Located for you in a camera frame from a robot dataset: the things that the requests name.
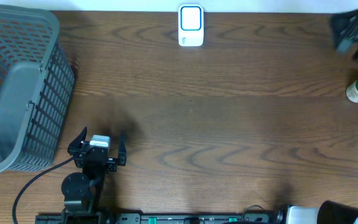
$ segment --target wood grain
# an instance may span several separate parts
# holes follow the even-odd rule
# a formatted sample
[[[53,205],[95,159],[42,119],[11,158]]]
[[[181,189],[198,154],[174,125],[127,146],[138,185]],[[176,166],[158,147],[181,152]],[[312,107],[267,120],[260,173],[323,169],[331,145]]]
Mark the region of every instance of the wood grain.
[[[68,143],[129,135],[107,177],[113,210],[241,212],[249,205],[358,207],[358,65],[332,46],[329,15],[205,14],[202,47],[177,42],[177,14],[55,12],[78,81],[55,163]],[[20,223],[60,212],[68,164],[33,183]],[[0,174],[0,223],[35,174]]]

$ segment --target black cable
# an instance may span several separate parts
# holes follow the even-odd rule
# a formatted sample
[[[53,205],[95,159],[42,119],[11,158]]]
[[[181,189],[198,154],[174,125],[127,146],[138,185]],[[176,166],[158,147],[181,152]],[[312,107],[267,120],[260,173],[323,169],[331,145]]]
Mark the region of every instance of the black cable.
[[[67,159],[66,161],[62,162],[61,164],[57,164],[55,165],[54,167],[52,168],[49,168],[45,171],[43,171],[42,173],[36,175],[33,179],[31,179],[24,187],[23,189],[19,192],[19,194],[17,195],[16,197],[16,200],[15,202],[13,203],[13,207],[12,207],[12,218],[13,218],[13,223],[14,224],[18,224],[17,222],[17,218],[16,218],[16,207],[17,207],[17,204],[19,203],[19,199],[20,197],[22,196],[22,194],[24,193],[24,191],[30,186],[30,184],[32,184],[34,181],[36,181],[39,177],[43,176],[44,174],[50,172],[50,171],[53,171],[61,166],[64,166],[65,164],[71,162],[73,159],[75,158],[75,156]]]

